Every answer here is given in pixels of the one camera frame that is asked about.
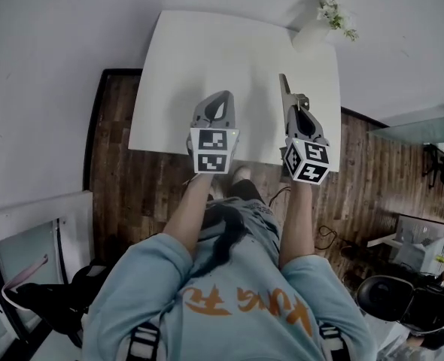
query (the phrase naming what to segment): vase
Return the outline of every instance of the vase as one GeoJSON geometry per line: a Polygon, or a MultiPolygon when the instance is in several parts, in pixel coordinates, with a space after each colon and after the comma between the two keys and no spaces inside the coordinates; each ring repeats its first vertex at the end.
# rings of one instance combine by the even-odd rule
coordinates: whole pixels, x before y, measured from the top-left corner
{"type": "Polygon", "coordinates": [[[294,36],[292,45],[297,52],[306,52],[322,43],[330,30],[327,20],[313,19],[294,36]]]}

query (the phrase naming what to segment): wooden floor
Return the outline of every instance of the wooden floor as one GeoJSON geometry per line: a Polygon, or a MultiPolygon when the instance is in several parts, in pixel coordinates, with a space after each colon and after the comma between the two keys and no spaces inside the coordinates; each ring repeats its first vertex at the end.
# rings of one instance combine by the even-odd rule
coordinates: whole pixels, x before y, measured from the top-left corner
{"type": "MultiPolygon", "coordinates": [[[[96,254],[103,259],[116,259],[129,245],[161,232],[182,196],[182,183],[192,176],[188,156],[128,150],[139,80],[109,77],[96,127],[90,189],[96,254]]],[[[442,220],[444,187],[437,181],[430,190],[429,179],[421,177],[429,165],[422,148],[376,138],[370,129],[367,122],[342,115],[339,173],[313,187],[315,233],[324,225],[340,238],[364,242],[391,234],[399,213],[442,220]]],[[[280,166],[248,165],[266,202],[286,186],[280,183],[280,166]]],[[[280,223],[287,200],[288,193],[282,193],[273,206],[280,223]]],[[[319,247],[328,243],[316,241],[319,247]]],[[[339,255],[342,245],[337,239],[319,251],[339,276],[350,266],[339,255]]]]}

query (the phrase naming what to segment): white wall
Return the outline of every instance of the white wall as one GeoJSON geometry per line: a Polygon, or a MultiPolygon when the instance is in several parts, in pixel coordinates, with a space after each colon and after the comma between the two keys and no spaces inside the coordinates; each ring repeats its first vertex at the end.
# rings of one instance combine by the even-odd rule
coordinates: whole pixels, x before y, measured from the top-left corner
{"type": "MultiPolygon", "coordinates": [[[[0,0],[0,207],[81,189],[103,68],[142,67],[163,8],[299,27],[306,0],[0,0]]],[[[444,103],[444,0],[340,0],[342,105],[376,119],[444,103]]]]}

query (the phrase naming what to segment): white table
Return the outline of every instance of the white table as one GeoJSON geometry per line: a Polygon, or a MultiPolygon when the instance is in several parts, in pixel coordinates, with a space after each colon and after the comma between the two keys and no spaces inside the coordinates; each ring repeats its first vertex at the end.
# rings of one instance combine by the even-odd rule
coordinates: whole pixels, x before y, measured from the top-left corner
{"type": "Polygon", "coordinates": [[[205,97],[234,94],[235,159],[282,164],[284,114],[278,74],[293,93],[309,97],[339,170],[341,112],[336,52],[321,44],[295,51],[293,32],[270,24],[188,11],[163,11],[155,28],[135,102],[129,148],[187,153],[193,110],[205,97]]]}

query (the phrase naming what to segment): flower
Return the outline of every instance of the flower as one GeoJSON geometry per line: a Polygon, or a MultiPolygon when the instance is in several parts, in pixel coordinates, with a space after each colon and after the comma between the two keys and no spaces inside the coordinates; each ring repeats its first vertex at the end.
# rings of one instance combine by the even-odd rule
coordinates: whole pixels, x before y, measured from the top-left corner
{"type": "Polygon", "coordinates": [[[346,38],[355,41],[359,38],[357,31],[348,27],[348,17],[341,12],[336,0],[320,0],[318,20],[327,20],[331,29],[341,29],[346,38]]]}

